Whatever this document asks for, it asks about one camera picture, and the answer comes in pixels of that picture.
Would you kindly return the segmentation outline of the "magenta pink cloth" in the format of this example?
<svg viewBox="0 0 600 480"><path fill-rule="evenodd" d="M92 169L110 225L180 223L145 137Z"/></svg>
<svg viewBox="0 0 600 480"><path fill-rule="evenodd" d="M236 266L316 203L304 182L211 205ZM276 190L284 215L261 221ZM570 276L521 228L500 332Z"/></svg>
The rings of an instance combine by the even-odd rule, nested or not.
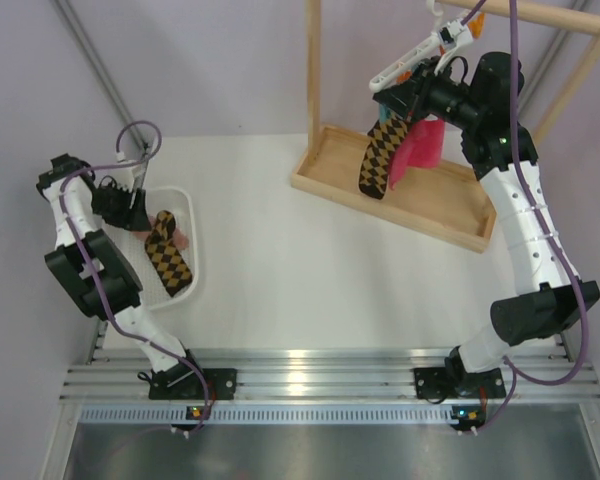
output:
<svg viewBox="0 0 600 480"><path fill-rule="evenodd" d="M393 155L389 168L389 188L395 189L409 168L431 169L438 166L443 149L445 122L427 117L413 124Z"/></svg>

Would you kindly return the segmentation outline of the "orange clothes clip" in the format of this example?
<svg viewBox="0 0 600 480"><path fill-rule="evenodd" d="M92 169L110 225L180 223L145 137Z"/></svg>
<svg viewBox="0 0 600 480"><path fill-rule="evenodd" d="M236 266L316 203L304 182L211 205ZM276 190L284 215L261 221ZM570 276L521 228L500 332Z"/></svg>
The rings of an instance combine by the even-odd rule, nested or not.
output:
<svg viewBox="0 0 600 480"><path fill-rule="evenodd" d="M397 82L398 84L400 84L400 83L403 83L403 82L405 82L406 80L408 80L408 79L410 78L410 76L411 76L411 72L410 72L410 71L407 71L407 72L405 72L405 73L401 74L401 75L400 75L400 76L397 78L396 82Z"/></svg>
<svg viewBox="0 0 600 480"><path fill-rule="evenodd" d="M481 12L476 14L474 18L468 23L469 31L474 39L478 39L483 32L486 14Z"/></svg>

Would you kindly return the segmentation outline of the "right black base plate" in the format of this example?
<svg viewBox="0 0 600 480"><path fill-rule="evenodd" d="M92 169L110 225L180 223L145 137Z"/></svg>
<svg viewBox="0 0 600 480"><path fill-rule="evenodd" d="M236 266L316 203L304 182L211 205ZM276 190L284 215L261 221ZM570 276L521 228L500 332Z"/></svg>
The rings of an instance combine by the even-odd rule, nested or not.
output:
<svg viewBox="0 0 600 480"><path fill-rule="evenodd" d="M455 378L445 367L423 367L413 370L416 397L432 403L445 400L504 399L507 395L499 368L481 373L463 374Z"/></svg>

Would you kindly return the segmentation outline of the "teal clothes clip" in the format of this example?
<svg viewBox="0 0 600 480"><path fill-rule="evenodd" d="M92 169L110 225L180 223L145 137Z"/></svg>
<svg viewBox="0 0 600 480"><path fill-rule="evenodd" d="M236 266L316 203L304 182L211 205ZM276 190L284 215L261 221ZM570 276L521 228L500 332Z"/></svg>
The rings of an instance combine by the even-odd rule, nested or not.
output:
<svg viewBox="0 0 600 480"><path fill-rule="evenodd" d="M385 123L391 118L391 110L387 108L385 105L379 105L379 115L378 120L380 123Z"/></svg>

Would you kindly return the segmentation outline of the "pink sock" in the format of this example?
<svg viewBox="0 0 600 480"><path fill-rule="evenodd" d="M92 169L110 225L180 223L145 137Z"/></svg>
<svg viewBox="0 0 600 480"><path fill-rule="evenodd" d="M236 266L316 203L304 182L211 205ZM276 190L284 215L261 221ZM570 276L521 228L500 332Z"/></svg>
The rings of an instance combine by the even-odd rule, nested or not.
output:
<svg viewBox="0 0 600 480"><path fill-rule="evenodd" d="M132 231L132 235L144 242L149 237L149 231ZM179 250L186 250L189 246L189 238L179 228L175 228L173 240Z"/></svg>

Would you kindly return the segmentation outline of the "brown yellow argyle sock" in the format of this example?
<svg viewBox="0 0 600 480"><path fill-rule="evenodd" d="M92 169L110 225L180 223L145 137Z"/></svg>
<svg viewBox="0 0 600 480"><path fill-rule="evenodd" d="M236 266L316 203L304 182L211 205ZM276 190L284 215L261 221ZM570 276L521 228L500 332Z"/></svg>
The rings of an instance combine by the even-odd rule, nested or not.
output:
<svg viewBox="0 0 600 480"><path fill-rule="evenodd" d="M382 200L389 185L389 171L398 148L404 142L411 125L391 116L378 120L368 131L368 144L360 165L359 191L376 200Z"/></svg>
<svg viewBox="0 0 600 480"><path fill-rule="evenodd" d="M186 289L194 279L180 248L176 245L176 227L174 214L168 210L161 210L144 241L145 253L171 298Z"/></svg>

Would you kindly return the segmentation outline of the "white perforated plastic basket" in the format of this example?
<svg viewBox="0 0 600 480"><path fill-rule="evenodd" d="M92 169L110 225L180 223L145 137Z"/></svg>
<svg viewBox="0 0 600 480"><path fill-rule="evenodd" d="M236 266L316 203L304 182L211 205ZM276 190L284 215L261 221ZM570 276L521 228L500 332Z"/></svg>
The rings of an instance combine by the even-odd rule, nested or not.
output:
<svg viewBox="0 0 600 480"><path fill-rule="evenodd" d="M141 280L143 286L140 293L142 303L149 310L158 312L188 302L196 290L200 277L196 217L190 195L175 186L148 189L146 210L150 216L155 216L161 210L172 212L176 219L177 228L189 238L188 248L181 250L181 252L194 275L194 279L186 289L174 298L171 298L162 286L145 253L144 242L135 238L129 231L109 225L104 225L104 231L124 254Z"/></svg>

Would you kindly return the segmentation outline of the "wooden drying rack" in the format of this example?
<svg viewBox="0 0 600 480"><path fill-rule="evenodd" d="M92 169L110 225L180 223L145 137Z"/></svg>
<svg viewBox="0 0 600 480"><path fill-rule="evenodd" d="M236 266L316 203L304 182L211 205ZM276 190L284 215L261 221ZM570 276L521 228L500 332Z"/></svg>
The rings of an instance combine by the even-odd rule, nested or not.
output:
<svg viewBox="0 0 600 480"><path fill-rule="evenodd" d="M600 15L522 1L521 21L590 36L570 76L533 130L542 142L600 59ZM308 147L291 176L292 187L451 244L482 253L496 212L471 169L444 160L431 170L414 169L381 200L360 193L359 163L366 135L323 124L320 115L321 4L306 4Z"/></svg>

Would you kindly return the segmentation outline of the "white plastic clip hanger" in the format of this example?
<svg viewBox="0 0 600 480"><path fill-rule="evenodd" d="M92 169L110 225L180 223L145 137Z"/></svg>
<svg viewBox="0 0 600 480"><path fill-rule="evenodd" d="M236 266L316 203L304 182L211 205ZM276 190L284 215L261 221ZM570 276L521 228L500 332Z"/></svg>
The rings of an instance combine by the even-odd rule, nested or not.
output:
<svg viewBox="0 0 600 480"><path fill-rule="evenodd" d="M413 72L417 65L426 59L433 58L436 53L439 54L440 59L441 55L444 53L444 50L439 46L437 31L449 21L443 21L444 8L442 6L438 7L438 4L442 4L442 1L426 1L426 8L435 19L433 29L429 36L414 48L407 51L398 60L374 76L368 84L369 90L372 93L377 93L388 88L392 84L396 83L397 78L401 74L407 71ZM478 14L484 4L485 1L477 1L476 3L469 2L469 5L472 6L472 9L465 10L463 14L453 18L452 20L459 19L462 20L464 24L468 25L474 16Z"/></svg>

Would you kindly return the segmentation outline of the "aluminium mounting rail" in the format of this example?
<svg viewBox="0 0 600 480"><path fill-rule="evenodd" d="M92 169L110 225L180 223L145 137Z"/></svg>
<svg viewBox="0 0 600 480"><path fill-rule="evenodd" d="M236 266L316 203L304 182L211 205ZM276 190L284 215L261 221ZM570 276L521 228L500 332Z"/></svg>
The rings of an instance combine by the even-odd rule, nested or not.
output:
<svg viewBox="0 0 600 480"><path fill-rule="evenodd" d="M413 369L443 365L447 349L200 349L201 366L235 368L235 402L264 403L421 403L416 399ZM551 380L569 372L561 344L523 348L514 356L518 368ZM69 367L60 400L80 403L139 402L149 386L137 378L148 360L139 350L96 349L90 363ZM590 363L569 383L545 387L517 381L514 403L599 403L600 381Z"/></svg>

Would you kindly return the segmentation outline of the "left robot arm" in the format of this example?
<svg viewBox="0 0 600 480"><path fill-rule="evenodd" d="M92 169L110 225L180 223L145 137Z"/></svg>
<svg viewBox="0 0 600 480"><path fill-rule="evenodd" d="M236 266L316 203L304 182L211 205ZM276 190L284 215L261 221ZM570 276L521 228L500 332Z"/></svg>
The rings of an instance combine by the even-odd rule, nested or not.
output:
<svg viewBox="0 0 600 480"><path fill-rule="evenodd" d="M54 249L45 264L79 311L111 324L148 358L141 375L153 399L194 397L207 388L206 374L191 351L161 327L143 303L143 286L133 266L96 221L147 234L144 251L170 296L189 287L194 275L176 243L169 211L150 219L146 193L115 183L97 186L89 163L63 154L41 174L37 191L50 205L56 228Z"/></svg>

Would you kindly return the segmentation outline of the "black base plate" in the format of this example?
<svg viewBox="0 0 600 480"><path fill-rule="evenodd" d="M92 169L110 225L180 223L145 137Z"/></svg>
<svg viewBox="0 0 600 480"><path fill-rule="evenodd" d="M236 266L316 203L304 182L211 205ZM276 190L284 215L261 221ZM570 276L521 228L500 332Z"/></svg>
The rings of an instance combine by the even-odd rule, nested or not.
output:
<svg viewBox="0 0 600 480"><path fill-rule="evenodd" d="M416 397L432 403L445 400L504 399L507 395L499 368L481 373L463 374L455 378L445 367L423 367L413 370Z"/></svg>
<svg viewBox="0 0 600 480"><path fill-rule="evenodd" d="M175 376L169 378L165 372L148 376L140 372L137 377L149 384L150 400L204 400L204 390L194 372L179 364ZM233 400L237 387L237 373L234 368L204 368L202 376L207 382L210 400Z"/></svg>

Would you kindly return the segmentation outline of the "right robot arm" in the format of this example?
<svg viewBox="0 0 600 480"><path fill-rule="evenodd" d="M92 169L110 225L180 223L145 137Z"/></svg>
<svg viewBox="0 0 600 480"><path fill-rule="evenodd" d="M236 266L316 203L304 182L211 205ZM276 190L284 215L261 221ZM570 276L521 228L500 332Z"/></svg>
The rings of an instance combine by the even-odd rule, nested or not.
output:
<svg viewBox="0 0 600 480"><path fill-rule="evenodd" d="M433 115L460 129L461 148L488 195L510 255L515 291L490 307L490 323L445 359L446 382L470 396L510 350L581 327L588 346L588 311L599 300L596 282L585 282L562 248L545 202L538 154L518 120L524 75L516 56L484 54L471 82L452 80L433 57L418 62L410 77L393 84L382 73L370 82L373 99L409 125Z"/></svg>

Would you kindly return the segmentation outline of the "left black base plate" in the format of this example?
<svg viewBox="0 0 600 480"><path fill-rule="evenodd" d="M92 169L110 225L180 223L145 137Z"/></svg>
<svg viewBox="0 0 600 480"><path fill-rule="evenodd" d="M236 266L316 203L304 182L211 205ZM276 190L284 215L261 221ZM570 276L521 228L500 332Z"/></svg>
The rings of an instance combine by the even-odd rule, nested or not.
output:
<svg viewBox="0 0 600 480"><path fill-rule="evenodd" d="M149 384L150 400L204 400L204 390L194 372L179 364L175 376L169 378L165 372L148 376L140 372L137 377ZM237 387L237 373L234 368L204 368L202 376L207 382L210 400L233 400Z"/></svg>

